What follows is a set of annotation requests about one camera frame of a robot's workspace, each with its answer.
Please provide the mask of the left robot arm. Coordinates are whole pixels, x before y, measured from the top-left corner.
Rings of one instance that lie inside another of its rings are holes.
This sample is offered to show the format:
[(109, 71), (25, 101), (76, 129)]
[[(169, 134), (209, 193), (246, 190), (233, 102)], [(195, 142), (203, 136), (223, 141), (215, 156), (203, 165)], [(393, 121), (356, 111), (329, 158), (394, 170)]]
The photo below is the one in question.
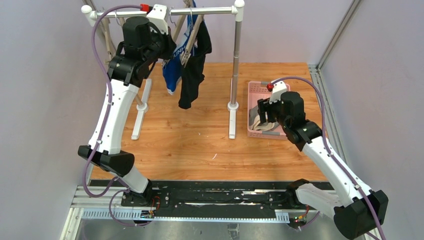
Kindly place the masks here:
[(152, 182), (135, 167), (135, 156), (122, 150), (122, 136), (132, 103), (148, 79), (154, 63), (168, 60), (176, 47), (166, 24), (157, 26), (151, 17), (129, 17), (122, 26), (123, 41), (106, 71), (111, 87), (105, 95), (99, 122), (77, 154), (109, 172), (128, 186), (126, 196), (146, 206), (154, 199)]

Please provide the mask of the beige clip hanger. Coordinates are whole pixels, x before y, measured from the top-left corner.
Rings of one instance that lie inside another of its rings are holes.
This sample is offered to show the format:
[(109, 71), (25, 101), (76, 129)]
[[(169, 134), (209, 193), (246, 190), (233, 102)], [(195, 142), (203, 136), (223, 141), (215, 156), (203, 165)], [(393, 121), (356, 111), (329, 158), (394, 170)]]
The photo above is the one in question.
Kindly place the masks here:
[(115, 19), (116, 19), (116, 23), (117, 23), (120, 27), (122, 27), (122, 26), (125, 24), (125, 22), (126, 22), (125, 18), (124, 18), (124, 17), (120, 17), (120, 16), (118, 16), (118, 15), (117, 15), (117, 12), (115, 12), (115, 13), (114, 13), (114, 17), (115, 17)]

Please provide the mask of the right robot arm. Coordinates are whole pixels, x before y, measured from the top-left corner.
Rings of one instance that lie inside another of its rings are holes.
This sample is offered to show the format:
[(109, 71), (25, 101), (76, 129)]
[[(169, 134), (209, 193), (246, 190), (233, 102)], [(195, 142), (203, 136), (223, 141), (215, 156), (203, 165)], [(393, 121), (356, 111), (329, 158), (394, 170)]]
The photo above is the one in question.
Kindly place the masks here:
[(325, 175), (334, 194), (299, 179), (288, 188), (292, 205), (308, 205), (333, 220), (347, 239), (377, 229), (385, 239), (382, 225), (388, 207), (388, 196), (374, 191), (353, 173), (333, 150), (323, 130), (306, 118), (304, 100), (298, 92), (272, 94), (257, 101), (261, 123), (278, 123), (287, 139), (308, 156)]

